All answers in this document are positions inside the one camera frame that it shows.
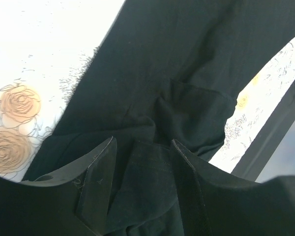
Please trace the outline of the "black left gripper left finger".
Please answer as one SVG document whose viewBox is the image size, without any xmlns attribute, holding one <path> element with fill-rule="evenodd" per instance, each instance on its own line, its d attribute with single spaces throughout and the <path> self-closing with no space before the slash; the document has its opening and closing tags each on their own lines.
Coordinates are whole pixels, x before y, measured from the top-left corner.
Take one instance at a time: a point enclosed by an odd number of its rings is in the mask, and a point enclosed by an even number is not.
<svg viewBox="0 0 295 236">
<path fill-rule="evenodd" d="M 117 142 L 108 138 L 35 181 L 0 177 L 0 236 L 102 236 Z"/>
</svg>

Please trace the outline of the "black t shirt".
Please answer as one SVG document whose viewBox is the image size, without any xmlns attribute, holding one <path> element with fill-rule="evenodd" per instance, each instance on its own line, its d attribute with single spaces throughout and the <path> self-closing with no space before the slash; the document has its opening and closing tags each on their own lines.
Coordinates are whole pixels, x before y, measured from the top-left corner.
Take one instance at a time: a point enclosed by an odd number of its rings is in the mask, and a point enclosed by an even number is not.
<svg viewBox="0 0 295 236">
<path fill-rule="evenodd" d="M 109 137 L 108 236 L 181 236 L 173 139 L 210 160 L 236 99 L 295 37 L 295 0 L 127 0 L 24 179 Z"/>
</svg>

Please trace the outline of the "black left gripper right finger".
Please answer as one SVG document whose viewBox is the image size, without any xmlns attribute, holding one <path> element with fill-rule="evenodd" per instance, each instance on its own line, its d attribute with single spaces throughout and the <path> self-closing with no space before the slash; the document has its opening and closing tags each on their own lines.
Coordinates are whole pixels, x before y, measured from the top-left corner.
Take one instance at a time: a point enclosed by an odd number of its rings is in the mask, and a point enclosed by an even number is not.
<svg viewBox="0 0 295 236">
<path fill-rule="evenodd" d="M 177 140 L 171 161 L 187 236 L 295 236 L 295 176 L 264 183 L 231 175 Z"/>
</svg>

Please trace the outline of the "floral table mat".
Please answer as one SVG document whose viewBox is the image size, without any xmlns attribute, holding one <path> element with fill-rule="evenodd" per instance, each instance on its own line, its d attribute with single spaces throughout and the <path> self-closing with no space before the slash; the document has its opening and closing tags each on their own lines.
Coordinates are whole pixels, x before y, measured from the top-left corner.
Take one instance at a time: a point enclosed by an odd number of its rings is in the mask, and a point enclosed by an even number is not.
<svg viewBox="0 0 295 236">
<path fill-rule="evenodd" d="M 0 177 L 24 181 L 126 0 L 0 0 Z"/>
</svg>

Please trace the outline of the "aluminium frame rail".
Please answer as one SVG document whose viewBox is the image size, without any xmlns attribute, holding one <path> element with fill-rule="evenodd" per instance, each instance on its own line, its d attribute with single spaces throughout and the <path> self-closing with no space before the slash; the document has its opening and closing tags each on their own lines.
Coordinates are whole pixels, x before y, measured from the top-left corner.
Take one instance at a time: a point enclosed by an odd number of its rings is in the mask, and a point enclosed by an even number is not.
<svg viewBox="0 0 295 236">
<path fill-rule="evenodd" d="M 256 181 L 294 122 L 295 80 L 233 169 L 232 175 Z"/>
</svg>

